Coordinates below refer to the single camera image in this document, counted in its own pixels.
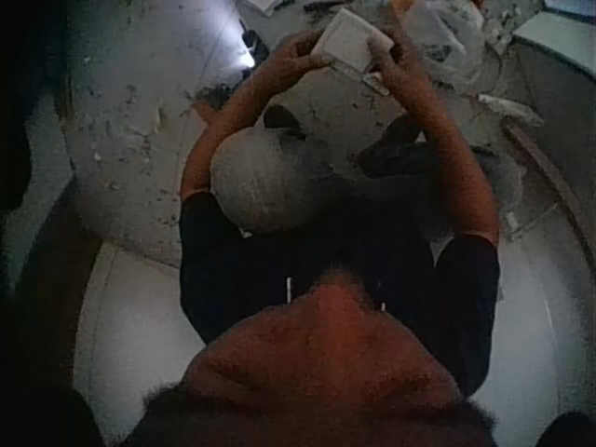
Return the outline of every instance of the short sleeve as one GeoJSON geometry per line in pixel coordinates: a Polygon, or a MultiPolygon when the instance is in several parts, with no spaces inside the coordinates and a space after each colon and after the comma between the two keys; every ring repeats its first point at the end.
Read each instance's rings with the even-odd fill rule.
{"type": "Polygon", "coordinates": [[[496,247],[478,236],[456,237],[435,267],[439,309],[432,350],[467,396],[488,374],[499,276],[496,247]]]}
{"type": "Polygon", "coordinates": [[[197,193],[183,203],[180,238],[183,262],[187,264],[199,261],[218,247],[242,239],[242,236],[238,228],[224,216],[212,194],[197,193]]]}

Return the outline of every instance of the black shoe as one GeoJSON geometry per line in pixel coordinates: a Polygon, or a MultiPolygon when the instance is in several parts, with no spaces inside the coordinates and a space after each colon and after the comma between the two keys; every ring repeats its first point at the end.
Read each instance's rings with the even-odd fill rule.
{"type": "Polygon", "coordinates": [[[582,413],[559,416],[540,437],[536,447],[593,447],[596,445],[596,425],[582,413]]]}
{"type": "Polygon", "coordinates": [[[263,115],[263,122],[266,129],[293,129],[302,132],[296,116],[283,105],[271,105],[263,115]]]}

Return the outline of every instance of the wooden trim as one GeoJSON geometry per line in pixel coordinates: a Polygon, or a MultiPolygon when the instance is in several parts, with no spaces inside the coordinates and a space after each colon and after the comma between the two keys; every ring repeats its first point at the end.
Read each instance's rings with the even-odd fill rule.
{"type": "Polygon", "coordinates": [[[581,204],[577,200],[569,183],[565,181],[561,172],[550,159],[540,150],[532,140],[511,119],[503,121],[505,135],[515,144],[521,154],[532,164],[532,167],[546,181],[547,186],[558,197],[569,223],[576,233],[576,237],[588,261],[594,279],[596,279],[596,238],[594,228],[591,228],[581,204]]]}

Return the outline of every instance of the hand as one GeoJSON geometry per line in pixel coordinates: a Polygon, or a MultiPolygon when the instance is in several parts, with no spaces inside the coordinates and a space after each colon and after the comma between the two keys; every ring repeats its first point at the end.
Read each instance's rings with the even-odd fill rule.
{"type": "Polygon", "coordinates": [[[386,51],[374,39],[369,41],[373,59],[381,72],[385,87],[406,109],[411,110],[433,91],[428,75],[418,59],[410,38],[399,25],[386,28],[385,34],[393,39],[395,46],[386,51]]]}
{"type": "Polygon", "coordinates": [[[330,65],[310,52],[323,31],[308,31],[286,37],[254,74],[259,85],[272,95],[294,87],[308,72],[330,65]]]}

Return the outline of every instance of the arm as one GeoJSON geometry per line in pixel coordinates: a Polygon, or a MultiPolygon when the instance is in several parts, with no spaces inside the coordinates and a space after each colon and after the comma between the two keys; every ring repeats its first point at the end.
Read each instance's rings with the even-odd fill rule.
{"type": "Polygon", "coordinates": [[[490,184],[432,87],[412,43],[400,27],[389,35],[396,42],[391,53],[375,42],[371,42],[371,52],[386,87],[437,147],[444,197],[455,232],[481,236],[496,245],[499,225],[490,184]]]}
{"type": "Polygon", "coordinates": [[[307,32],[290,36],[234,93],[186,160],[180,186],[182,202],[194,193],[210,190],[211,160],[227,137],[254,126],[271,98],[293,87],[306,73],[327,65],[310,56],[320,35],[321,32],[307,32]]]}

